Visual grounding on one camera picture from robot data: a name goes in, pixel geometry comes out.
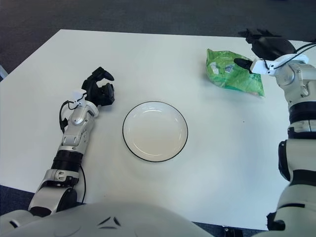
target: robotic hand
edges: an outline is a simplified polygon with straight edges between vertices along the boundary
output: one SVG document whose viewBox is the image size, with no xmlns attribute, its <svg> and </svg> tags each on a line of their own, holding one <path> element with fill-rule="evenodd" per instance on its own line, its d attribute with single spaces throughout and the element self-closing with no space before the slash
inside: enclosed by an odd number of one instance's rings
<svg viewBox="0 0 316 237">
<path fill-rule="evenodd" d="M 315 43 L 297 50 L 284 38 L 267 31 L 241 32 L 261 59 L 235 59 L 251 73 L 276 77 L 288 102 L 288 140 L 279 144 L 279 170 L 290 184 L 283 191 L 268 229 L 278 232 L 259 236 L 313 236 L 316 233 L 316 68 L 302 53 Z"/>
<path fill-rule="evenodd" d="M 5 233 L 56 212 L 77 205 L 75 185 L 79 181 L 81 160 L 89 141 L 94 119 L 98 116 L 98 105 L 114 102 L 113 85 L 107 83 L 98 87 L 102 79 L 113 81 L 113 76 L 99 67 L 82 84 L 81 90 L 74 92 L 74 101 L 63 103 L 59 112 L 60 128 L 63 132 L 61 144 L 52 167 L 46 172 L 31 200 L 29 212 L 18 210 L 1 217 L 1 233 Z M 63 107 L 73 111 L 69 118 L 61 119 Z"/>
</svg>

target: dark floor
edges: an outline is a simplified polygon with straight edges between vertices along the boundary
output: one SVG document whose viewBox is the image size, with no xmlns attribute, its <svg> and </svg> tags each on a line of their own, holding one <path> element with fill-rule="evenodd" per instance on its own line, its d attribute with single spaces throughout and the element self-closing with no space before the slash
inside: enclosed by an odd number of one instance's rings
<svg viewBox="0 0 316 237">
<path fill-rule="evenodd" d="M 315 16 L 315 0 L 0 0 L 0 64 L 12 72 L 59 29 L 235 37 L 261 28 L 312 41 Z M 0 214 L 26 209 L 32 196 L 0 186 Z"/>
</svg>

